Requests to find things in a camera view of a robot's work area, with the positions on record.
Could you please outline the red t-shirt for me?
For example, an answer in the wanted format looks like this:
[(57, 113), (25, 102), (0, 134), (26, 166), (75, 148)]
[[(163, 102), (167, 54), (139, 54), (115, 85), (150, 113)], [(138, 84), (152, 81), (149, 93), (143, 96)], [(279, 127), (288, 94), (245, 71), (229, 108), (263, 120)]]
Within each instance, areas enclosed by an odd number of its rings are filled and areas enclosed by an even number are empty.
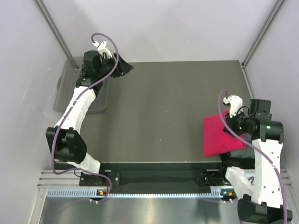
[(239, 139), (224, 132), (219, 114), (203, 119), (203, 154), (206, 157), (243, 149), (246, 145)]

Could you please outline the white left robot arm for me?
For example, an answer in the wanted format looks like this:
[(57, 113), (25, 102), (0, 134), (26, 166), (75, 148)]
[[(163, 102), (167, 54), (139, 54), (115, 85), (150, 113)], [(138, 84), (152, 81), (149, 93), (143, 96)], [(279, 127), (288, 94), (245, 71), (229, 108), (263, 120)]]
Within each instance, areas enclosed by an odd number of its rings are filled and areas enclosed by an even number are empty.
[(96, 185), (105, 182), (106, 174), (102, 164), (88, 154), (80, 130), (104, 80), (122, 77), (133, 68), (118, 52), (111, 56), (107, 52), (99, 53), (95, 50), (85, 52), (82, 74), (75, 83), (73, 96), (61, 119), (54, 127), (48, 127), (45, 133), (53, 170), (55, 161), (62, 161), (70, 164), (72, 170), (89, 174), (90, 180)]

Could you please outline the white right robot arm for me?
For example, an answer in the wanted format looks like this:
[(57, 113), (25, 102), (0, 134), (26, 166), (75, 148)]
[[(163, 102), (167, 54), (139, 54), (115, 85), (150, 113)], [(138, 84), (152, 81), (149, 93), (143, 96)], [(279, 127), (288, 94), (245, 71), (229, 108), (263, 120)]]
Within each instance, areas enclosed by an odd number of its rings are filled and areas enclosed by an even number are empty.
[(280, 175), (280, 155), (284, 142), (284, 127), (273, 121), (271, 101), (253, 99), (248, 113), (243, 112), (242, 99), (231, 95), (223, 99), (229, 112), (221, 120), (224, 131), (241, 138), (249, 134), (251, 142), (242, 140), (255, 151), (255, 177), (250, 183), (245, 171), (228, 167), (218, 173), (222, 184), (231, 184), (238, 197), (238, 217), (254, 224), (287, 224), (292, 221), (292, 211), (287, 208), (286, 193)]

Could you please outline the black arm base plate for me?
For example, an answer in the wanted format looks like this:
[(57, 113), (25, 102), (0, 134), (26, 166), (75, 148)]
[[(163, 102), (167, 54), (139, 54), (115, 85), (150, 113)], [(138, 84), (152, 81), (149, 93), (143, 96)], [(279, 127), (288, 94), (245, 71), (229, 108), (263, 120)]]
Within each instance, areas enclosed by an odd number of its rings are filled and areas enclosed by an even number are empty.
[(105, 170), (114, 186), (129, 183), (194, 183), (199, 186), (229, 186), (218, 171), (203, 170)]

